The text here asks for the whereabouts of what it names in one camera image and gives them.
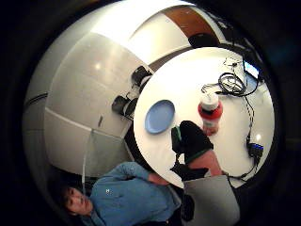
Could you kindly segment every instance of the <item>hand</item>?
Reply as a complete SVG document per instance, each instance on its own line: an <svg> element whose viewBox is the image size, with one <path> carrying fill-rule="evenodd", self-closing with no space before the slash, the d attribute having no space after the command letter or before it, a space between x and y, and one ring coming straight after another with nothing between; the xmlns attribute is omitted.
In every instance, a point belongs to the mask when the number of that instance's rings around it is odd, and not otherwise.
<svg viewBox="0 0 301 226"><path fill-rule="evenodd" d="M161 176L159 176L157 173L152 172L149 175L149 182L152 182L154 184L157 184L159 186L167 186L169 185L169 182L163 179Z"/></svg>
<svg viewBox="0 0 301 226"><path fill-rule="evenodd" d="M170 170L177 173L181 177L182 181L191 181L203 178L208 171L207 168L189 169L186 165L180 164L179 162L176 162L175 166Z"/></svg>

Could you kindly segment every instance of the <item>man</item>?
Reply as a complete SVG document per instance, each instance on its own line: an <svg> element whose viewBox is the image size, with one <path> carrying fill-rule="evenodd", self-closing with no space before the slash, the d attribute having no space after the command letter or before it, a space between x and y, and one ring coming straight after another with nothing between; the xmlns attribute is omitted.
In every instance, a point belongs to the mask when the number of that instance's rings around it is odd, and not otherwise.
<svg viewBox="0 0 301 226"><path fill-rule="evenodd" d="M216 191L216 189L210 187L211 180L206 179L222 174L213 151L214 145L191 121L183 121L179 133L180 140L178 142L175 142L175 137L172 138L173 151L177 154L177 161L171 170L175 171L184 183L183 224L205 223L207 226L212 226L216 225L216 222L223 222L225 219L223 215L221 218L214 217L213 219L210 213L205 217L203 213L199 214L200 209L204 213L206 211L214 212L211 210L211 206L217 204L222 206L222 211L229 207L228 200L218 197L218 193L217 199L213 197L216 196L216 192L212 193L211 190ZM178 161L181 153L184 153L185 165ZM227 185L224 186L225 182L222 181L221 184L219 178L217 179L217 185L222 185L222 188L228 191ZM177 200L178 197L166 186L168 185L167 181L156 173L149 173L135 162L120 164L105 174L93 185L89 198L73 187L54 185L49 189L53 198L70 214L80 215L87 226L131 226L149 221L166 221L181 205L181 202ZM204 193L199 193L200 191L208 193L208 197L215 201L206 203L209 209L201 208L199 203L195 202L195 200L199 201L199 198L204 198ZM232 199L229 191L225 195ZM224 225L230 225L237 219L236 216L228 218L226 217Z"/></svg>
<svg viewBox="0 0 301 226"><path fill-rule="evenodd" d="M74 187L55 184L49 190L56 202L80 215L86 225L130 226L166 221L179 208L180 200L166 185L156 173L125 162L96 181L89 198Z"/></svg>

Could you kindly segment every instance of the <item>cable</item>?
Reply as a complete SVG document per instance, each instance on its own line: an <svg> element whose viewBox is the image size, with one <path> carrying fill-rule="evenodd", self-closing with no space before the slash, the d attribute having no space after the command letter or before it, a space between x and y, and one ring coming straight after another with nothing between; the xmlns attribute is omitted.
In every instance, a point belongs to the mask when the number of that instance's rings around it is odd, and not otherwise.
<svg viewBox="0 0 301 226"><path fill-rule="evenodd" d="M40 95L38 95L38 96L35 96L35 97L29 99L29 100L24 104L23 112L25 112L26 109L27 109L28 107L30 107L32 104L34 104L35 102L37 102L37 101L39 101L39 100L41 100L41 99L46 98L47 96L48 96L48 93L45 92L45 93L42 93L42 94L40 94Z"/></svg>
<svg viewBox="0 0 301 226"><path fill-rule="evenodd" d="M251 135L251 130L252 130L252 126L253 126L253 121L254 121L254 117L255 117L255 111L253 106L250 104L250 102L247 99L247 96L254 93L259 85L259 80L257 80L256 83L256 87L250 91L249 93L246 93L246 88L248 85L248 81L246 78L246 84L242 81L242 79L240 79L236 74L235 74L235 70L234 68L237 66L238 63L240 62L233 62L230 65L226 64L227 59L225 59L225 61L223 62L223 64L225 66L230 67L232 73L222 73L219 78L218 78L218 82L214 83L214 84L207 84L204 85L201 88L202 92L206 92L207 88L211 88L214 86L219 86L221 91L216 91L216 94L219 95L232 95L235 97L244 97L246 100L246 109L247 109L247 113L249 116L249 131L248 134L246 136L246 147L248 149L248 153L249 155L253 158L253 167L249 172L243 173L242 175L239 176L233 176L233 175L229 175L227 173L227 176L231 179L236 179L236 180L240 180L243 182L246 182L247 180L244 179L249 173L251 173L253 171L253 169L255 169L254 175L256 174L257 171L257 167L259 165L259 162L261 160L261 156L258 155L252 155L250 154L252 150L251 146L250 146L250 135Z"/></svg>

